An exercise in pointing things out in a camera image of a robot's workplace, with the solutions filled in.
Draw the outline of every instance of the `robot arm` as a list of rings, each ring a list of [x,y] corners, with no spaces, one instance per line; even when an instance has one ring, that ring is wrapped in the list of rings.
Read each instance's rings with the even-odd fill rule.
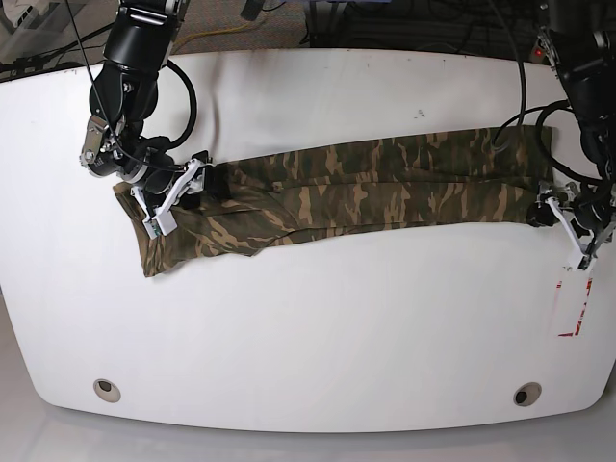
[[[184,166],[167,155],[191,134],[196,121],[196,95],[184,72],[168,60],[188,0],[122,0],[110,32],[102,71],[90,89],[90,111],[81,163],[97,177],[112,173],[133,185],[133,196],[146,215],[143,222],[153,239],[175,229],[170,212],[184,193],[203,190],[207,151]],[[158,101],[159,71],[168,66],[184,81],[191,115],[182,136],[147,139],[144,121]]]
[[[170,206],[183,194],[203,191],[213,164],[207,151],[177,166],[167,151],[190,135],[196,119],[196,97],[190,80],[168,60],[189,0],[121,0],[117,19],[105,47],[103,69],[90,90],[92,116],[81,154],[82,164],[95,176],[117,173],[133,185],[133,196],[144,210],[151,238],[175,228]],[[243,16],[253,20],[262,0],[249,0]],[[545,48],[568,100],[549,105],[537,122],[537,142],[554,168],[579,181],[565,191],[544,186],[530,222],[552,225],[559,220],[575,250],[573,268],[589,270],[599,246],[616,227],[614,189],[616,162],[616,64],[609,37],[593,22],[602,5],[587,0],[550,0],[542,9],[550,21],[540,31]],[[176,141],[141,136],[143,122],[158,99],[156,81],[167,65],[185,82],[191,98],[191,117]],[[549,114],[568,110],[577,118],[581,147],[597,166],[599,178],[576,174],[550,155],[541,142],[541,127]],[[563,212],[572,213],[568,221]],[[590,236],[583,244],[580,238]]]
[[[604,5],[586,0],[551,0],[547,6],[550,21],[541,29],[540,40],[567,100],[542,111],[535,139],[544,154],[550,156],[541,143],[541,127],[551,113],[570,110],[579,125],[582,151],[597,167],[599,178],[574,173],[550,158],[554,168],[579,181],[579,189],[573,184],[558,199],[558,191],[544,188],[539,207],[548,205],[553,217],[567,229],[574,243],[570,266],[589,270],[597,249],[611,239],[616,227],[616,63],[609,36],[598,25]],[[563,209],[573,214],[571,221],[564,218]],[[581,242],[583,237],[588,237],[588,244]]]

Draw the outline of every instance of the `white table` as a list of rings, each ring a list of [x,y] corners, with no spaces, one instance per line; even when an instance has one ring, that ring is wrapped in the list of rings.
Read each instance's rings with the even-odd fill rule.
[[[199,118],[177,158],[498,125],[517,112],[513,63],[391,51],[294,50],[177,58]],[[529,105],[561,99],[529,65]],[[177,135],[181,83],[162,73],[146,135]],[[78,163],[83,69],[0,86],[0,283],[46,401],[132,419],[353,432],[512,421],[576,411],[616,358],[614,245],[566,273],[564,231],[514,224],[399,230],[192,261],[145,279],[130,221]],[[554,153],[592,174],[570,115]],[[556,284],[563,281],[557,301]],[[98,378],[120,402],[99,399]],[[536,381],[532,406],[513,403]]]

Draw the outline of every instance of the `camouflage fabric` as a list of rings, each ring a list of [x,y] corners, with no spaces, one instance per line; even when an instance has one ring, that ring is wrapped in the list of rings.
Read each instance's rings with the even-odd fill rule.
[[[197,209],[174,207],[178,228],[152,241],[130,185],[117,185],[115,195],[133,221],[145,276],[196,257],[251,256],[273,245],[344,234],[525,223],[538,181],[551,182],[552,169],[535,148],[532,127],[498,154],[490,143],[494,130],[347,142],[229,162],[233,199],[217,203],[203,193]],[[551,128],[543,139],[551,145]]]

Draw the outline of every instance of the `yellow cable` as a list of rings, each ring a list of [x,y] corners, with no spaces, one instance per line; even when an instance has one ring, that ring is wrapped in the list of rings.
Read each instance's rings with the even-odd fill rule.
[[[199,32],[197,34],[191,34],[189,36],[186,36],[184,38],[179,39],[176,42],[175,49],[173,50],[173,53],[177,53],[180,48],[182,48],[184,45],[186,45],[189,41],[193,41],[194,39],[200,39],[201,37],[208,37],[208,36],[218,36],[220,34],[233,34],[234,32],[243,31],[250,24],[252,24],[252,23],[246,22],[245,24],[243,24],[242,26],[239,26],[239,27],[232,27],[232,28],[229,28],[229,29],[220,29],[220,30],[217,30],[217,31],[207,31],[207,32]]]

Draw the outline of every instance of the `round hole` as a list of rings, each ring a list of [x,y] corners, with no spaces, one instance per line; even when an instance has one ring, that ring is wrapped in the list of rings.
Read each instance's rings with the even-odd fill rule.
[[[516,393],[516,404],[524,404],[524,401],[528,398],[528,394],[526,392],[518,392]]]
[[[105,380],[99,380],[98,386],[103,389],[103,392],[109,393],[112,391],[112,384]]]
[[[94,392],[99,398],[107,402],[118,402],[121,398],[117,386],[103,378],[94,381]]]
[[[520,387],[513,396],[513,402],[517,406],[528,407],[534,404],[541,396],[541,385],[530,382]]]

